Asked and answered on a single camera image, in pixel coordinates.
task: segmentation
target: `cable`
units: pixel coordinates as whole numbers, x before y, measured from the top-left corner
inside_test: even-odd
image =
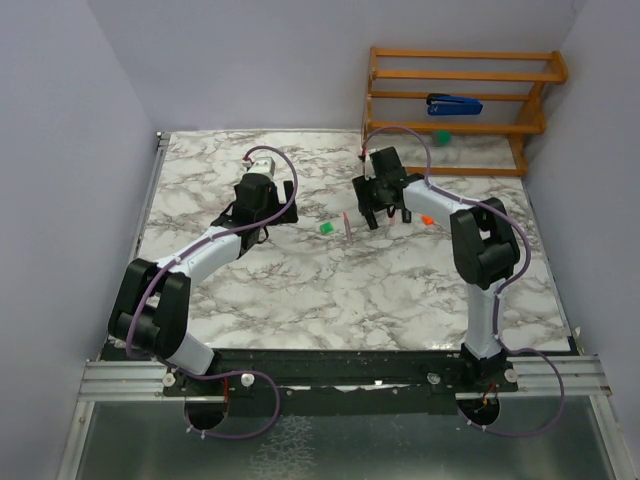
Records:
[[[224,403],[227,404],[227,409],[229,408],[229,379],[224,379]]]
[[[251,159],[250,159],[249,155],[251,155],[256,150],[269,150],[269,151],[279,155],[287,163],[287,166],[291,169],[291,176],[293,177],[293,191],[291,193],[291,196],[287,200],[287,202],[284,204],[284,206],[280,210],[278,210],[275,214],[271,215],[269,218],[266,218],[264,220],[261,220],[259,222],[255,222],[255,223],[252,223],[252,224],[249,224],[249,225],[244,225],[242,227],[231,228],[229,230],[225,230],[223,232],[216,233],[215,235],[212,235],[210,238],[209,237],[203,238],[202,240],[194,243],[187,250],[182,252],[182,254],[181,254],[182,258],[188,257],[189,255],[191,255],[195,251],[199,250],[202,246],[206,245],[207,243],[212,242],[212,241],[214,241],[214,240],[216,240],[218,238],[224,237],[226,235],[231,235],[231,234],[235,234],[235,233],[244,232],[245,230],[250,230],[252,228],[265,227],[267,224],[271,223],[273,220],[275,220],[278,217],[280,217],[281,215],[283,215],[289,209],[289,207],[293,204],[293,202],[294,202],[294,200],[296,198],[296,193],[298,192],[298,174],[296,173],[296,169],[293,166],[293,162],[291,160],[289,160],[289,157],[287,157],[287,155],[284,152],[282,152],[281,150],[279,150],[277,148],[270,147],[268,145],[259,145],[259,146],[256,146],[256,147],[253,147],[253,148],[249,149],[247,151],[247,153],[244,154],[243,160],[248,160],[248,161],[251,162]],[[156,285],[158,284],[158,282],[160,281],[162,276],[167,271],[169,271],[172,267],[177,265],[180,261],[181,261],[181,258],[176,256],[175,258],[171,259],[169,261],[169,263],[167,263],[164,267],[162,267],[158,271],[158,273],[153,277],[153,279],[151,280],[151,282],[147,286],[147,289],[144,291],[142,297],[140,298],[140,302],[138,303],[138,306],[136,307],[136,310],[135,310],[135,312],[133,314],[133,318],[131,319],[131,324],[129,325],[129,330],[127,331],[125,350],[126,350],[127,356],[129,358],[139,358],[139,356],[136,355],[135,352],[133,352],[132,342],[133,342],[133,335],[134,335],[136,326],[138,325],[138,322],[140,321],[140,316],[142,314],[142,310],[144,309],[145,305],[147,304],[147,300],[149,300],[149,297],[153,293]],[[162,363],[164,363],[165,365],[167,365],[167,366],[169,366],[171,368],[175,368],[175,365],[171,365],[171,364],[169,364],[167,362],[162,362]],[[271,388],[273,389],[273,391],[275,393],[276,406],[275,406],[273,415],[271,416],[269,422],[266,425],[264,425],[262,428],[256,430],[255,432],[245,433],[245,434],[241,434],[241,435],[225,435],[225,434],[210,432],[210,431],[206,431],[206,430],[205,431],[196,430],[202,435],[206,435],[206,436],[209,436],[209,437],[215,437],[215,438],[224,438],[224,439],[229,439],[229,440],[242,440],[242,439],[245,439],[245,438],[252,438],[252,437],[255,437],[257,435],[260,435],[261,433],[263,433],[266,430],[268,430],[269,428],[271,428],[271,426],[273,426],[273,424],[276,422],[276,420],[278,418],[278,414],[280,413],[280,393],[278,392],[278,386],[273,381],[273,379],[271,377],[269,377],[268,375],[266,375],[265,373],[257,372],[257,371],[253,371],[253,370],[242,370],[242,371],[233,371],[233,372],[221,373],[221,374],[218,374],[218,375],[196,375],[196,374],[194,374],[192,372],[189,372],[187,370],[184,370],[182,368],[178,369],[178,371],[180,371],[184,375],[187,375],[187,376],[189,376],[191,378],[194,378],[196,380],[203,380],[203,381],[221,380],[221,379],[225,379],[225,378],[229,378],[229,377],[234,377],[234,376],[237,376],[237,375],[242,375],[244,373],[251,373],[251,374],[253,374],[253,375],[257,376],[257,377],[261,377],[261,378],[265,379],[269,383],[269,385],[271,386]]]
[[[521,278],[525,272],[527,271],[527,269],[529,268],[529,265],[531,265],[531,254],[532,254],[532,248],[531,248],[531,243],[529,242],[529,239],[527,238],[527,234],[525,233],[525,231],[522,229],[522,227],[520,227],[520,225],[518,225],[518,223],[511,217],[509,217],[508,215],[505,215],[504,213],[502,213],[499,210],[496,210],[495,208],[483,203],[483,202],[479,202],[477,200],[471,200],[468,198],[464,198],[461,197],[459,195],[455,195],[451,192],[448,192],[447,190],[444,190],[440,187],[438,187],[437,185],[434,185],[433,183],[431,183],[429,181],[429,173],[431,172],[431,152],[429,151],[429,146],[427,145],[427,143],[425,142],[425,140],[414,130],[407,128],[407,127],[403,127],[401,125],[390,125],[390,126],[386,126],[386,127],[381,127],[378,128],[376,130],[374,130],[373,132],[371,132],[369,134],[369,136],[365,139],[365,141],[362,143],[362,148],[364,149],[364,147],[366,146],[367,142],[371,139],[371,137],[373,137],[374,135],[377,135],[378,133],[384,131],[384,130],[389,130],[389,129],[394,129],[394,130],[404,130],[407,133],[410,133],[411,135],[413,135],[414,137],[416,137],[418,140],[420,140],[420,143],[422,144],[422,146],[424,147],[425,152],[427,153],[427,167],[425,169],[425,174],[424,174],[424,183],[427,185],[427,187],[437,193],[439,193],[440,195],[443,195],[444,197],[450,199],[450,200],[454,200],[456,202],[460,202],[462,204],[465,205],[470,205],[470,206],[474,206],[474,207],[480,207],[484,210],[487,210],[488,212],[491,212],[492,214],[498,216],[499,218],[501,218],[502,220],[506,221],[509,225],[511,225],[511,227],[516,231],[516,233],[518,233],[518,235],[520,236],[520,238],[522,239],[522,243],[524,245],[524,251],[525,251],[525,260],[524,263],[522,264],[522,268],[513,276],[509,277],[502,285],[500,285],[497,289],[496,289],[496,293],[495,293],[495,298],[493,300],[493,313],[492,313],[492,330],[493,330],[493,334],[496,337],[496,341],[498,342],[498,344],[500,345],[500,347],[502,347],[509,355],[511,356],[516,356],[516,355],[521,355],[523,353],[533,353],[534,355],[539,356],[540,358],[542,358],[542,360],[544,360],[546,363],[549,364],[549,366],[551,367],[551,369],[553,370],[553,372],[555,373],[556,377],[558,378],[558,386],[560,387],[560,406],[558,407],[558,411],[556,413],[556,415],[544,426],[536,429],[536,430],[532,430],[530,432],[505,432],[502,430],[496,430],[490,427],[487,427],[486,425],[478,425],[477,423],[472,422],[471,420],[469,420],[469,418],[467,418],[467,416],[464,414],[464,412],[462,410],[460,410],[458,408],[458,412],[460,413],[460,415],[467,420],[467,425],[470,425],[474,428],[477,428],[478,430],[482,430],[483,432],[488,432],[488,433],[492,433],[494,435],[498,435],[498,436],[502,436],[502,437],[511,437],[511,438],[526,438],[526,437],[533,437],[536,435],[540,435],[541,433],[544,433],[546,431],[548,431],[549,429],[553,428],[558,421],[560,420],[560,418],[562,417],[562,414],[564,412],[564,407],[565,407],[565,403],[566,403],[566,398],[565,398],[565,389],[564,389],[564,382],[562,381],[562,376],[560,375],[560,371],[558,370],[558,367],[556,367],[556,365],[551,361],[551,359],[545,355],[544,353],[534,349],[534,348],[520,348],[518,350],[511,350],[509,347],[507,347],[505,345],[505,343],[502,341],[502,338],[500,338],[500,330],[499,330],[499,325],[498,325],[498,317],[499,317],[499,312],[500,312],[500,300],[502,297],[502,292],[509,286],[511,285],[513,282],[515,282],[516,280],[518,280],[519,278]]]
[[[487,395],[489,395],[491,392],[493,392],[494,388],[496,388],[496,383],[495,382],[491,382],[491,385],[489,386],[489,390],[484,392],[484,395],[482,395],[482,404],[483,405],[487,404]]]
[[[221,379],[235,377],[238,375],[244,375],[245,373],[249,373],[256,377],[265,379],[269,384],[269,386],[273,389],[273,393],[275,394],[275,397],[276,397],[276,405],[273,409],[273,414],[271,415],[271,418],[269,418],[269,421],[266,424],[264,424],[262,427],[260,427],[258,430],[255,430],[250,433],[241,433],[241,434],[216,433],[216,432],[212,432],[211,430],[199,430],[191,424],[191,419],[189,418],[189,415],[185,411],[185,421],[189,425],[189,427],[187,428],[187,433],[193,430],[199,433],[200,435],[203,435],[206,437],[220,438],[223,440],[246,440],[246,439],[254,438],[254,437],[257,437],[258,435],[263,434],[276,423],[276,420],[278,420],[278,415],[280,413],[280,392],[278,391],[278,386],[276,385],[276,382],[274,382],[273,379],[266,373],[258,372],[255,370],[236,370],[233,372],[220,373],[218,375],[193,375],[193,374],[189,374],[189,372],[185,372],[181,368],[178,369],[178,371],[188,374],[191,378],[194,378],[196,380],[202,380],[202,381],[221,380]]]

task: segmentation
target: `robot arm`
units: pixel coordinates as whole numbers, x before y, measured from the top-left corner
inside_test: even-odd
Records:
[[[520,258],[511,226],[485,209],[457,201],[457,195],[427,185],[422,175],[407,175],[393,147],[372,153],[371,162],[376,177],[353,180],[360,213],[372,229],[377,228],[376,211],[386,210],[391,216],[395,209],[402,209],[405,223],[411,221],[409,212],[414,212],[431,216],[451,232],[454,262],[468,292],[469,323],[463,353],[481,364],[497,358],[502,348],[493,332],[495,294],[513,275]],[[483,203],[506,214],[496,198]],[[488,232],[488,236],[483,238],[480,232]],[[497,315],[499,323],[502,311]]]
[[[134,313],[143,294],[158,272],[170,262],[177,264],[165,272],[156,285],[156,306],[146,304],[136,325],[133,345],[141,350],[198,375],[204,374],[213,360],[213,350],[187,333],[189,298],[194,289],[218,268],[244,255],[262,243],[260,232],[267,226],[245,229],[221,236],[221,233],[268,219],[283,208],[273,183],[275,163],[258,158],[235,186],[236,200],[204,234],[178,252],[156,262],[135,259],[129,264],[109,320],[109,333],[125,340]],[[287,200],[293,195],[293,183],[284,182]],[[296,223],[295,202],[271,225]],[[202,247],[193,247],[211,239]]]

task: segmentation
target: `metal frame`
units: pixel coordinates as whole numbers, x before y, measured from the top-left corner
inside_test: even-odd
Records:
[[[546,397],[558,394],[558,379],[547,363],[539,357],[511,357],[518,374],[517,392],[501,392],[500,397]],[[551,357],[558,367],[565,384],[567,396],[607,396],[611,388],[598,357]],[[88,362],[84,371],[78,401],[80,402],[189,402],[222,403],[221,396],[166,397],[162,383],[167,367],[158,362]],[[296,385],[282,387],[297,390],[308,387]],[[343,388],[371,385],[341,385]],[[397,385],[375,385],[376,389],[394,388]],[[458,400],[479,398],[481,393],[458,393]]]
[[[158,150],[130,258],[134,258],[140,249],[144,227],[149,218],[170,137],[171,135],[168,133],[158,133]],[[529,196],[526,189],[524,190],[527,202],[531,207]],[[548,264],[547,269],[563,323],[568,326],[555,280]],[[608,396],[611,395],[611,388],[598,358],[590,356],[554,356],[551,358],[560,370],[566,394],[590,397],[615,478],[618,480],[637,480],[609,403]],[[519,390],[511,393],[501,392],[501,397],[540,397],[558,394],[557,378],[543,360],[537,357],[513,357],[509,361],[513,363],[514,369],[518,373]],[[87,362],[60,463],[58,480],[70,480],[77,477],[96,402],[183,402],[184,397],[163,396],[162,379],[165,374],[166,367],[157,362]],[[376,385],[376,388],[384,388],[384,386]],[[478,396],[480,396],[478,393],[459,393],[456,398],[462,400]],[[223,400],[220,396],[189,397],[190,402],[222,402]]]

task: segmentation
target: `pink object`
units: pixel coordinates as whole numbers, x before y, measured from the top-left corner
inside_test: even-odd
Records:
[[[349,217],[347,212],[342,212],[342,218],[344,219],[344,230],[347,233],[347,240],[349,243],[353,243],[353,236],[351,235],[351,224],[349,224]]]

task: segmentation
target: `blue stapler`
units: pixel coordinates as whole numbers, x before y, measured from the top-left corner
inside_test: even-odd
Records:
[[[482,104],[475,98],[454,97],[444,93],[431,93],[427,96],[427,113],[439,115],[478,115]]]

